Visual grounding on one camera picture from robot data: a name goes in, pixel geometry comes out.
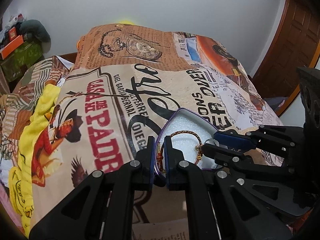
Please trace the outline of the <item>purple heart-shaped tin box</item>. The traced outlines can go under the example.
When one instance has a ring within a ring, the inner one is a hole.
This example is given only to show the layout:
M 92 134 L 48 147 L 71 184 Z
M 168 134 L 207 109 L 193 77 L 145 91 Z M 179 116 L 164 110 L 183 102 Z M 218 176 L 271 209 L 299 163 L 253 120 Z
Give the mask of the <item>purple heart-shaped tin box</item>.
M 178 109 L 162 128 L 156 141 L 157 174 L 165 175 L 164 139 L 169 136 L 172 146 L 182 151 L 185 160 L 203 170 L 221 168 L 213 159 L 200 156 L 200 147 L 206 143 L 215 144 L 213 135 L 218 129 L 207 120 L 186 109 Z

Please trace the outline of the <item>white sliding wardrobe door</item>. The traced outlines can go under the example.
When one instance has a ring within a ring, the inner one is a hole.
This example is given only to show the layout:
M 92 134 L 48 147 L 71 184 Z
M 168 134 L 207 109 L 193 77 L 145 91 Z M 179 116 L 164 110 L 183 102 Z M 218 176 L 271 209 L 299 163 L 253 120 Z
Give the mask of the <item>white sliding wardrobe door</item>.
M 280 117 L 280 129 L 319 133 L 319 63 L 315 68 L 298 68 L 299 98 Z

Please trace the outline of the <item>yellow cloth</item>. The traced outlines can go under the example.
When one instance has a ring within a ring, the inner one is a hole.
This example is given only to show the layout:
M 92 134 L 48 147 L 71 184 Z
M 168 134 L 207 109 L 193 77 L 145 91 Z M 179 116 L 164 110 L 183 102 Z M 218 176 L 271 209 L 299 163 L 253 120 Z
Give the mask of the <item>yellow cloth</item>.
M 34 211 L 33 189 L 31 181 L 31 161 L 34 146 L 40 133 L 48 126 L 45 117 L 52 113 L 60 87 L 48 84 L 44 87 L 29 125 L 25 126 L 18 143 L 18 164 L 9 171 L 9 198 L 13 209 L 21 218 L 25 237 L 29 237 L 31 218 Z

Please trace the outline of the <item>brown wooden door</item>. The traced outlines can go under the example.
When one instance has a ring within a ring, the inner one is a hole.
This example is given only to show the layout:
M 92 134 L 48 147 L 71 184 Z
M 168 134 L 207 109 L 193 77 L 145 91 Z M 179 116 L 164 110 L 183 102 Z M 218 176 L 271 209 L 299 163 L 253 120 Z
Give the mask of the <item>brown wooden door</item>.
M 308 67 L 319 43 L 319 17 L 302 0 L 286 0 L 283 18 L 253 77 L 264 98 L 288 97 L 298 86 L 298 67 Z

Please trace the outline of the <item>printed newspaper-pattern blanket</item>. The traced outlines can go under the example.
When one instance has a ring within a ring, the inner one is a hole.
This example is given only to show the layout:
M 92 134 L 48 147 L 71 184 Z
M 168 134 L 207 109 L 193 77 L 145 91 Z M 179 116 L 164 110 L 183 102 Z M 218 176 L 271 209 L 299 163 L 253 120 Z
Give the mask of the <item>printed newspaper-pattern blanket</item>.
M 211 38 L 108 24 L 82 37 L 73 69 L 60 87 L 31 161 L 32 228 L 95 170 L 114 172 L 156 141 L 173 114 L 186 108 L 244 135 L 281 125 L 241 63 Z M 189 238 L 183 191 L 157 174 L 152 191 L 136 191 L 132 235 Z

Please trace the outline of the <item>striped patchwork quilt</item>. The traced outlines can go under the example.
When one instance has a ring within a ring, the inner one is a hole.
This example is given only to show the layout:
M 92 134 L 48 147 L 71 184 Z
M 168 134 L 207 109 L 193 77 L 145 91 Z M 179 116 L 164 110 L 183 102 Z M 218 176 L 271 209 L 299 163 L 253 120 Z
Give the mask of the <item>striped patchwork quilt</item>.
M 1 96 L 1 159 L 16 160 L 18 141 L 45 85 L 57 85 L 72 66 L 52 56 L 31 66 L 14 91 Z

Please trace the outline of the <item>green patterned cloth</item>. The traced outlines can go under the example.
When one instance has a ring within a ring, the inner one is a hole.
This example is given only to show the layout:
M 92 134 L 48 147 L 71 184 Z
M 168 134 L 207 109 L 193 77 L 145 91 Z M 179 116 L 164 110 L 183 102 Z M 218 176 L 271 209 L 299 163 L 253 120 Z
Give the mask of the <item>green patterned cloth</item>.
M 40 42 L 25 41 L 6 59 L 1 61 L 3 74 L 8 82 L 21 78 L 43 56 Z

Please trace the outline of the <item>yellow round object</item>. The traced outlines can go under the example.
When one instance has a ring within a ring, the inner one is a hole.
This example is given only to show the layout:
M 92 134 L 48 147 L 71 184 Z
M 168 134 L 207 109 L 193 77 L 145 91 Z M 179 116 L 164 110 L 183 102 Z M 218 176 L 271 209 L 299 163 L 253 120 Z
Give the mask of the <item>yellow round object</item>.
M 118 24 L 136 25 L 132 21 L 128 21 L 128 20 L 119 21 Z

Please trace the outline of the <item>orange box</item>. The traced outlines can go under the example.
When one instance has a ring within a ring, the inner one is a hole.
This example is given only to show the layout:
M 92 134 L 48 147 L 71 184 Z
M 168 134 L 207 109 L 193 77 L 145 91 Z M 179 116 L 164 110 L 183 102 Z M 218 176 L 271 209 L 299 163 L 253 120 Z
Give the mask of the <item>orange box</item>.
M 12 40 L 9 44 L 7 44 L 4 48 L 1 49 L 1 60 L 8 57 L 15 49 L 17 49 L 22 44 L 23 44 L 23 36 L 19 35 L 14 40 Z

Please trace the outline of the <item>grey plush pillow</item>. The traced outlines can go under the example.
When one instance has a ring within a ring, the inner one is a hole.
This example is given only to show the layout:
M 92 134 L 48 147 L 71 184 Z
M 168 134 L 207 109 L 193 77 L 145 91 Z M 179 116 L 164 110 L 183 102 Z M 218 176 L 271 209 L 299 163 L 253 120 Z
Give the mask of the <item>grey plush pillow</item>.
M 36 38 L 40 42 L 50 42 L 50 35 L 46 31 L 43 24 L 38 20 L 27 20 L 21 23 L 19 28 L 20 33 L 26 38 Z

